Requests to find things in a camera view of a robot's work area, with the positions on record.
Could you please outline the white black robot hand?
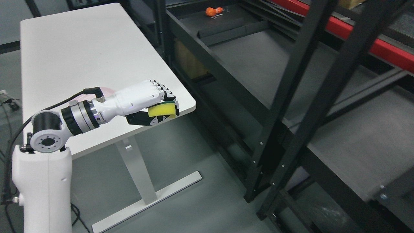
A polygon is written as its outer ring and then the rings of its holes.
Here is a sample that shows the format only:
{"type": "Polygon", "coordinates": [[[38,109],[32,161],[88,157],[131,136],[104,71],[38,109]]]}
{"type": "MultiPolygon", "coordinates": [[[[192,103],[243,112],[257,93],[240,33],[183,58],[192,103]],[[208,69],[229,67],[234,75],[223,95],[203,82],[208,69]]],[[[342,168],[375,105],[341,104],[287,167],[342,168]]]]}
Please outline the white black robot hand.
{"type": "Polygon", "coordinates": [[[148,108],[164,101],[174,100],[178,102],[176,96],[165,85],[155,80],[144,80],[115,92],[107,97],[105,102],[95,99],[91,102],[97,112],[95,120],[99,125],[108,123],[116,116],[122,116],[130,125],[154,126],[172,117],[149,117],[148,108]]]}

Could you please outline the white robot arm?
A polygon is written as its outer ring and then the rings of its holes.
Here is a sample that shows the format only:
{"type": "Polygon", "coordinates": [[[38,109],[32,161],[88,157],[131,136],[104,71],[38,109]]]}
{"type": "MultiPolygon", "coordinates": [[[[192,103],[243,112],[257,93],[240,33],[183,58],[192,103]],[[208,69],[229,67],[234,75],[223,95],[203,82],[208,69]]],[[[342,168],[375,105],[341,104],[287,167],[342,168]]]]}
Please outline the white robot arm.
{"type": "Polygon", "coordinates": [[[104,123],[95,99],[70,101],[59,111],[42,110],[32,116],[28,143],[15,146],[12,181],[24,209],[25,233],[71,233],[72,136],[104,123]]]}

